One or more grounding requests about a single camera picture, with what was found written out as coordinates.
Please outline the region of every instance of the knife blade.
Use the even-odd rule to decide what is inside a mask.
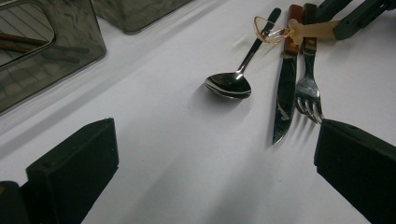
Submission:
[[[303,8],[291,5],[289,7],[288,21],[295,19],[301,23],[302,18]],[[282,68],[277,84],[273,145],[279,143],[286,135],[293,119],[298,52],[299,46],[295,45],[290,37],[287,37],[283,50]]]

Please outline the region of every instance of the spoon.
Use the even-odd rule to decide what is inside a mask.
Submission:
[[[272,21],[273,23],[275,23],[275,21],[280,15],[280,12],[281,10],[276,7],[272,11],[270,17],[268,18],[268,21]],[[262,33],[267,33],[271,29],[272,29],[272,24],[267,23],[267,25],[262,30]],[[254,54],[259,49],[261,44],[262,41],[259,38],[257,38],[253,46],[250,48],[250,51],[248,52],[244,61],[242,61],[238,70],[236,70],[236,72],[215,74],[211,77],[208,77],[204,82],[207,88],[213,91],[214,93],[229,98],[234,98],[234,99],[248,98],[251,94],[251,88],[250,85],[248,84],[248,81],[244,77],[244,71],[248,67],[248,63],[253,58]]]

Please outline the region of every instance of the white table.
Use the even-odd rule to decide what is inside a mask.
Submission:
[[[82,126],[114,118],[120,169],[83,223],[367,223],[317,174],[318,125],[296,112],[271,145],[283,44],[262,45],[251,61],[246,100],[203,86],[242,62],[254,16],[279,7],[285,24],[290,4],[304,1],[196,0],[138,35],[98,19],[106,57],[0,118],[0,180],[22,185],[33,161]],[[348,40],[320,40],[315,64],[325,117],[392,145],[395,19],[385,12]]]

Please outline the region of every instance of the cutlery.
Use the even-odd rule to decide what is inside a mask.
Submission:
[[[275,22],[280,15],[281,10],[279,8],[275,8],[268,21]],[[266,30],[272,29],[272,23],[268,23],[263,32]],[[205,80],[205,85],[208,89],[217,93],[221,96],[234,98],[234,99],[245,99],[248,98],[251,94],[251,88],[248,84],[248,81],[244,77],[244,71],[248,66],[248,63],[253,58],[256,51],[259,49],[262,41],[257,38],[254,42],[253,46],[251,47],[250,51],[248,52],[247,56],[245,57],[244,61],[242,61],[241,65],[239,66],[238,70],[234,73],[221,73],[216,74],[211,77],[208,77]]]
[[[316,5],[304,5],[304,24],[316,23],[316,11]],[[324,119],[324,116],[321,109],[318,85],[314,80],[314,62],[316,51],[317,39],[315,37],[306,37],[303,43],[305,74],[296,86],[295,104],[297,110],[300,113],[307,115],[315,123],[321,123],[321,121]]]
[[[291,5],[289,7],[288,21],[295,19],[301,22],[302,16],[302,7],[297,5]],[[286,135],[293,118],[298,52],[299,46],[295,45],[293,40],[288,36],[285,39],[282,68],[277,85],[273,145],[280,142]]]

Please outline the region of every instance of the wooden knife handle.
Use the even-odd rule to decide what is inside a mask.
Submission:
[[[314,4],[306,3],[304,5],[304,15],[303,15],[303,24],[315,24],[317,23],[316,15],[317,15],[317,6]],[[304,38],[304,50],[313,51],[311,53],[315,53],[317,50],[317,39],[315,37],[305,37]]]
[[[303,8],[297,5],[291,5],[289,7],[289,17],[288,22],[291,19],[297,20],[297,22],[302,22],[303,19]],[[285,52],[297,55],[299,51],[299,46],[293,43],[293,40],[288,36],[285,39]]]

